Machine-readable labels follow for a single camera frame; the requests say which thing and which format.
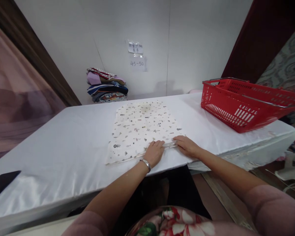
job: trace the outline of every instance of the pink sleeve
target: pink sleeve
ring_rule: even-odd
[[[107,234],[108,234],[108,229],[104,219],[95,212],[84,211],[65,230],[62,236],[71,236],[71,235],[106,236]]]
[[[289,195],[260,185],[247,193],[245,203],[261,235],[295,235],[295,200]]]

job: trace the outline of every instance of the white tablecloth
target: white tablecloth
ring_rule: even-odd
[[[201,109],[201,95],[184,94],[64,109],[0,159],[0,174],[22,171],[0,194],[0,234],[105,188],[139,161],[104,164],[115,112],[127,103],[164,101],[184,134],[202,148],[246,169],[275,160],[295,139],[295,129],[281,121],[238,134]],[[193,160],[183,156],[177,148],[171,148],[164,152],[150,174],[191,162]],[[190,167],[207,170],[199,162]]]

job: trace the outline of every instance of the human hand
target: human hand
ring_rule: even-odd
[[[151,142],[150,146],[147,148],[147,152],[144,155],[144,159],[147,160],[147,162],[150,164],[151,168],[156,166],[163,155],[164,152],[164,141],[156,141],[156,142]]]
[[[177,141],[177,146],[181,153],[183,153],[187,157],[191,158],[200,158],[200,152],[202,150],[201,147],[199,147],[195,142],[193,142],[190,138],[186,136],[176,136],[173,138],[173,140]]]

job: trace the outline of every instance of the red basket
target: red basket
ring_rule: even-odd
[[[201,107],[238,133],[266,126],[295,110],[295,92],[235,78],[202,83]]]

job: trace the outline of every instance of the forearm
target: forearm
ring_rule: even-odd
[[[258,185],[267,184],[248,171],[202,148],[199,151],[199,160],[219,176],[219,178],[242,200],[249,190]]]
[[[103,189],[85,208],[99,214],[108,229],[116,223],[130,197],[148,173],[148,167],[140,161],[132,169]]]

